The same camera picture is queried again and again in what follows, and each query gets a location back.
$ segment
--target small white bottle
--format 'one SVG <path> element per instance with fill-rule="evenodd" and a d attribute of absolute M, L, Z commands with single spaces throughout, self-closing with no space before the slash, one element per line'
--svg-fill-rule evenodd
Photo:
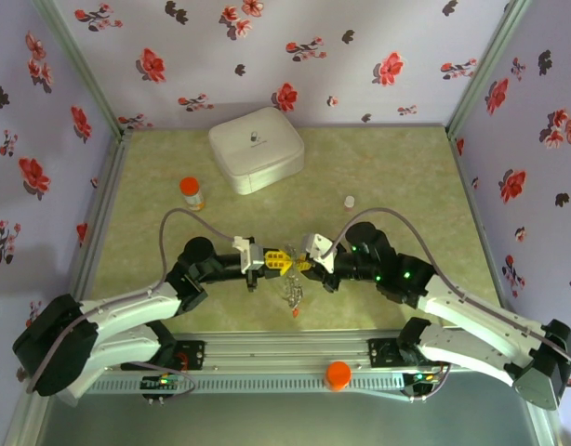
<path fill-rule="evenodd" d="M 355 199 L 351 195 L 345 197 L 345 200 L 343 201 L 343 207 L 345 208 L 346 211 L 348 212 L 351 211 L 353 209 L 354 204 L 355 204 Z"/>
<path fill-rule="evenodd" d="M 180 191 L 191 211 L 200 211 L 205 207 L 205 200 L 199 187 L 199 182 L 194 177 L 186 177 L 180 182 Z"/>

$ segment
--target white bottle cap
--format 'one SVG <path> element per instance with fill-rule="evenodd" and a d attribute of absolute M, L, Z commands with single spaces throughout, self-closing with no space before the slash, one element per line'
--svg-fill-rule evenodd
<path fill-rule="evenodd" d="M 345 207 L 353 207 L 355 200 L 351 195 L 348 195 L 347 197 L 345 197 L 345 201 L 343 202 L 343 205 Z"/>

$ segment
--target orange bottle cap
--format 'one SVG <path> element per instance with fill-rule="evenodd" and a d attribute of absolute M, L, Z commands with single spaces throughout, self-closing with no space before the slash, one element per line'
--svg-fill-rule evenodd
<path fill-rule="evenodd" d="M 339 392 L 352 380 L 352 369 L 345 362 L 333 362 L 326 369 L 325 380 L 331 390 Z"/>
<path fill-rule="evenodd" d="M 199 182 L 196 178 L 186 177 L 180 182 L 180 191 L 184 195 L 194 195 L 199 191 Z"/>

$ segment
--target floral wallpaper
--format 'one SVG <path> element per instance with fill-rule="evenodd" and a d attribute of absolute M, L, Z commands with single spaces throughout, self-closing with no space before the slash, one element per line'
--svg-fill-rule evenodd
<path fill-rule="evenodd" d="M 210 127 L 271 105 L 294 125 L 446 124 L 506 5 L 57 2 L 125 128 Z"/>
<path fill-rule="evenodd" d="M 457 150 L 505 303 L 571 327 L 571 0 L 532 3 Z M 571 389 L 560 413 L 569 444 Z"/>
<path fill-rule="evenodd" d="M 68 292 L 111 140 L 31 2 L 0 5 L 0 445 L 27 385 L 13 342 Z"/>

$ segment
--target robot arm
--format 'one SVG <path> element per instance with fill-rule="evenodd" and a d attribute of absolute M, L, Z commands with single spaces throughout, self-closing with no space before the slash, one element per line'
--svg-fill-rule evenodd
<path fill-rule="evenodd" d="M 371 223 L 351 226 L 346 240 L 351 252 L 339 245 L 331 256 L 325 256 L 332 242 L 320 234 L 308 236 L 303 244 L 312 267 L 302 274 L 321 282 L 331 293 L 338 290 L 342 280 L 372 282 L 389 300 L 421 309 L 464 330 L 445 330 L 412 318 L 398 338 L 405 359 L 455 363 L 499 379 L 539 407 L 558 407 L 571 363 L 531 334 L 550 339 L 571 355 L 568 326 L 559 321 L 548 325 L 530 321 L 456 286 L 464 295 L 461 298 L 432 265 L 395 253 L 385 234 Z M 517 322 L 528 333 L 506 321 Z"/>
<path fill-rule="evenodd" d="M 167 363 L 175 341 L 159 320 L 196 308 L 207 297 L 202 283 L 244 280 L 253 292 L 259 278 L 283 273 L 265 262 L 266 254 L 276 250 L 263 248 L 253 238 L 235 237 L 232 247 L 240 253 L 218 256 L 209 239 L 196 237 L 186 243 L 158 287 L 100 301 L 75 302 L 71 295 L 52 300 L 13 345 L 29 375 L 35 374 L 59 334 L 84 319 L 62 340 L 35 389 L 42 396 L 65 390 L 66 400 L 73 402 L 107 366 Z"/>

